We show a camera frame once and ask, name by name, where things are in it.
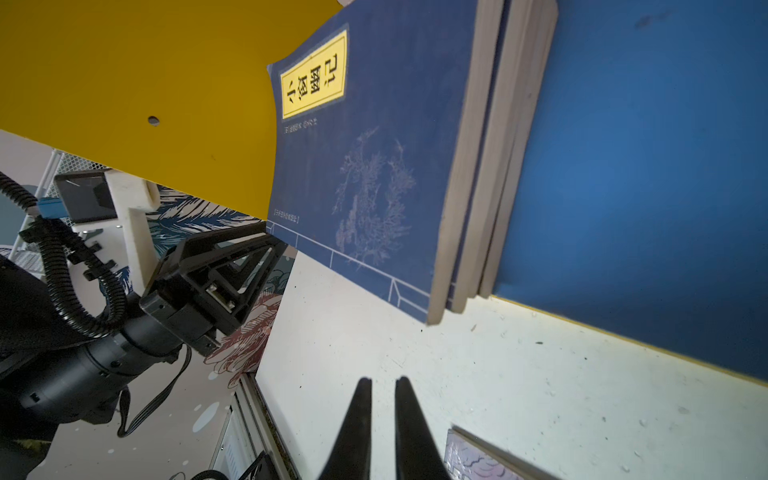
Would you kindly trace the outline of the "blue book yellow label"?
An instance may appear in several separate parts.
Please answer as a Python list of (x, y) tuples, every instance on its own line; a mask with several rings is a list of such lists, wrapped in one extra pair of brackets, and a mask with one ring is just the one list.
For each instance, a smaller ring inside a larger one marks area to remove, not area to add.
[(448, 305), (505, 9), (354, 1), (271, 68), (269, 231), (428, 325)]
[(488, 244), (493, 209), (498, 206), (500, 169), (511, 151), (511, 125), (520, 100), (526, 48), (537, 22), (534, 1), (507, 1), (494, 57), (491, 90), (483, 129), (470, 209), (465, 221), (463, 244), (456, 262), (455, 284), (448, 307), (453, 313), (465, 310), (477, 293)]

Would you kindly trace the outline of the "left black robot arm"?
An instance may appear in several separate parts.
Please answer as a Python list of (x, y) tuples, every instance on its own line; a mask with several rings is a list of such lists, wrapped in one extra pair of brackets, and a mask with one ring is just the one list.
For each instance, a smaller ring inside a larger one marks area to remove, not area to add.
[(118, 417), (131, 435), (169, 397), (138, 414), (130, 383), (159, 363), (188, 366), (237, 332), (286, 250), (264, 222), (195, 234), (171, 248), (143, 294), (127, 293), (112, 262), (9, 177), (4, 196), (32, 218), (22, 238), (39, 247), (45, 275), (1, 262), (1, 475), (24, 479), (60, 425)]

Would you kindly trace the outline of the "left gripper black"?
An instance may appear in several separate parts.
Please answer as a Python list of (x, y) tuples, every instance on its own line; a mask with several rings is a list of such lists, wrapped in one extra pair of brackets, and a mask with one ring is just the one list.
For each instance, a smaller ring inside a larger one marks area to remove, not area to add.
[(263, 221), (194, 234), (160, 260), (140, 306), (209, 356), (246, 322), (287, 247)]

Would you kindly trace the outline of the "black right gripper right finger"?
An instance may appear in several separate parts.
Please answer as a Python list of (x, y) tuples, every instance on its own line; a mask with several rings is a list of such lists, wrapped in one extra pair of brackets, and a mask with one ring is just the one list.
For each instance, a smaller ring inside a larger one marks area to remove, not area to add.
[(395, 385), (395, 454), (398, 480), (450, 478), (405, 376)]

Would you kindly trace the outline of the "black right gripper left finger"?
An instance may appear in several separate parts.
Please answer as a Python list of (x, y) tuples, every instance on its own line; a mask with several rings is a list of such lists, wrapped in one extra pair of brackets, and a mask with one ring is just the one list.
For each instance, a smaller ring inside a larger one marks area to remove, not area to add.
[(372, 380), (361, 378), (319, 479), (368, 480), (371, 430)]

